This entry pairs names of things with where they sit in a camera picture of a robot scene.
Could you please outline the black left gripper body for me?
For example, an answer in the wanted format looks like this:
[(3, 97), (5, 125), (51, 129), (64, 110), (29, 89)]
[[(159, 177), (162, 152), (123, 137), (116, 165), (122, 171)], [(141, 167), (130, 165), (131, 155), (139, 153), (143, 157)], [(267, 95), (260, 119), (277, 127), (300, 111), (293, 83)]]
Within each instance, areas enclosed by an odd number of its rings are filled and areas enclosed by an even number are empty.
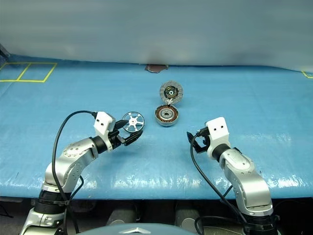
[(108, 133), (109, 141), (113, 148), (117, 148), (118, 146), (121, 145), (121, 142), (117, 137), (118, 135), (119, 135), (119, 129), (116, 130), (115, 125), (114, 125), (113, 130), (109, 131)]

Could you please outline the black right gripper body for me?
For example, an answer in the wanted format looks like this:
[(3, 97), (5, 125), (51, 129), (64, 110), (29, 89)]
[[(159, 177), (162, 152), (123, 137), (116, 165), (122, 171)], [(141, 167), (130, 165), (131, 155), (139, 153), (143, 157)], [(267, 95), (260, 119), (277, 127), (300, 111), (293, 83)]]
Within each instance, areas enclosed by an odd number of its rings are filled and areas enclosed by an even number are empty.
[(196, 140), (194, 143), (198, 143), (201, 147), (203, 147), (203, 152), (206, 152), (210, 146), (210, 139), (209, 139), (209, 129), (208, 127), (204, 127), (196, 132), (196, 139), (199, 139), (199, 142)]

